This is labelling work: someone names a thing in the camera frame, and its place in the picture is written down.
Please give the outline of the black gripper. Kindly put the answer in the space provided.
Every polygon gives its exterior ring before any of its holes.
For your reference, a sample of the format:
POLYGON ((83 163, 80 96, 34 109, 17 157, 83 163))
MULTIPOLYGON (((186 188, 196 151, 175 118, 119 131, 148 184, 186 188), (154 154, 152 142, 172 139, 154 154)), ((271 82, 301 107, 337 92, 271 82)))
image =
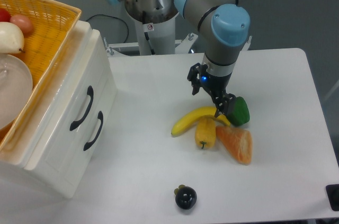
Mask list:
POLYGON ((196 95, 203 88, 212 98, 216 106, 215 117, 221 114, 228 116, 233 112, 236 96, 226 92, 231 74, 227 76, 214 76, 207 72, 207 64, 197 63, 190 67, 187 80, 192 86, 192 95, 196 95))

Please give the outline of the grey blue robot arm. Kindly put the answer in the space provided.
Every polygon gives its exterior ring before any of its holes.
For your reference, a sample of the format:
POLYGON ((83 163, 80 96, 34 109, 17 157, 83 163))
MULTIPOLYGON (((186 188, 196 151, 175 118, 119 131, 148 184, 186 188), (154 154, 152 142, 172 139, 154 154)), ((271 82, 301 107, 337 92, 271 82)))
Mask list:
POLYGON ((107 0, 123 3, 135 23, 141 55, 173 54, 175 18, 180 15, 207 41, 203 61, 188 73, 192 92, 205 90, 217 114, 232 113, 236 98, 226 87, 248 36, 246 0, 107 0))

